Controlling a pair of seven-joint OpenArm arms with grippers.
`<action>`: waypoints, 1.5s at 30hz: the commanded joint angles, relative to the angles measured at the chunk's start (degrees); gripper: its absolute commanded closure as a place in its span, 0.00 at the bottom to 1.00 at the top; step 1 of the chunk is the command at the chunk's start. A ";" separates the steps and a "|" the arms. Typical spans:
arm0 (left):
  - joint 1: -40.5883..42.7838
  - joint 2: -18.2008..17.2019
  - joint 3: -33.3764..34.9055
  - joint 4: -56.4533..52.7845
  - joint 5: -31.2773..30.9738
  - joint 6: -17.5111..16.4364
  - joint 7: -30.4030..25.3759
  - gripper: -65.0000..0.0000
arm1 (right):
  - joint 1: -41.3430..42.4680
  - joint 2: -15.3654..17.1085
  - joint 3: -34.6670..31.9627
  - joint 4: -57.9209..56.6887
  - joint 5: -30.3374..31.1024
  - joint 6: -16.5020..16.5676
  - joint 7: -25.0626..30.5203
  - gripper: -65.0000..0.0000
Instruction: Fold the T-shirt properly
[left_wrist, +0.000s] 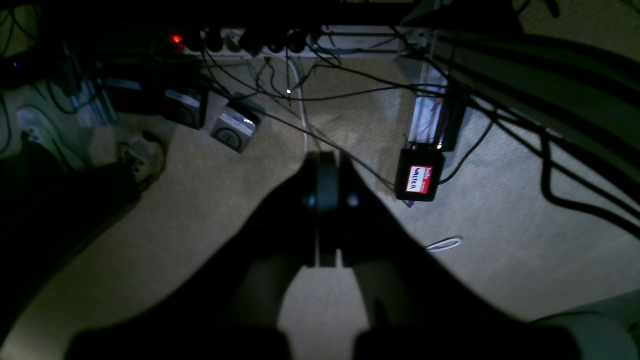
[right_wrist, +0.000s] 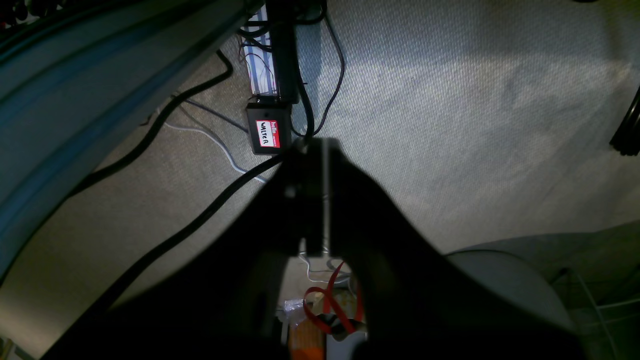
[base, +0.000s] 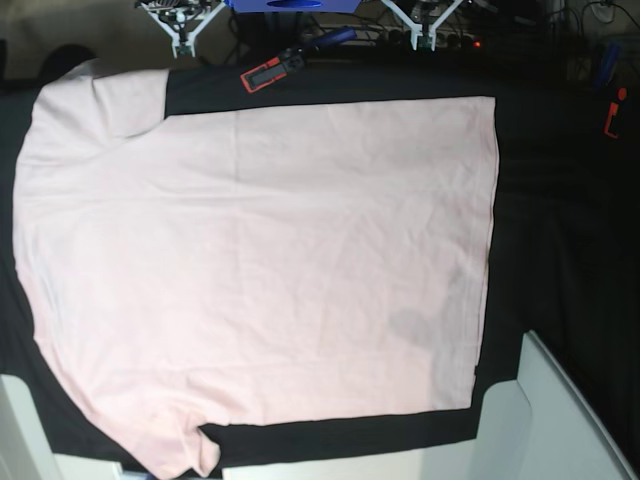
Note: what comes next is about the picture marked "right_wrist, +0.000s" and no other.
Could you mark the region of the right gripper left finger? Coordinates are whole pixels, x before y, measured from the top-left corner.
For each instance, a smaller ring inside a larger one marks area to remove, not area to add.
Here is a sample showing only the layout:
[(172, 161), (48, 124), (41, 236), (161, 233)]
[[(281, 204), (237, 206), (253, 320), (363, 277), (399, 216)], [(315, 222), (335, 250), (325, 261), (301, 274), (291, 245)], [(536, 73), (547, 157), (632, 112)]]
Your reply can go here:
[(275, 174), (208, 248), (116, 305), (155, 261), (199, 230), (247, 180), (234, 181), (192, 223), (128, 268), (45, 353), (47, 360), (287, 358), (272, 338), (286, 266), (323, 240), (323, 150), (295, 146), (250, 170)]

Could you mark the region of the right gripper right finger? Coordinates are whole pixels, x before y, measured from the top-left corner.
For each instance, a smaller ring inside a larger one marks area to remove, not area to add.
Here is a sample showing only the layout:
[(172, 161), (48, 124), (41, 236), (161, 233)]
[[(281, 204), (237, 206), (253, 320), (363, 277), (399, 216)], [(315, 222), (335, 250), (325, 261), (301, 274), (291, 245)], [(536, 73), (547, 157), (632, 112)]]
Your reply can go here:
[(506, 300), (441, 255), (390, 196), (325, 141), (327, 234), (361, 289), (369, 340), (357, 358), (583, 360), (571, 330)]

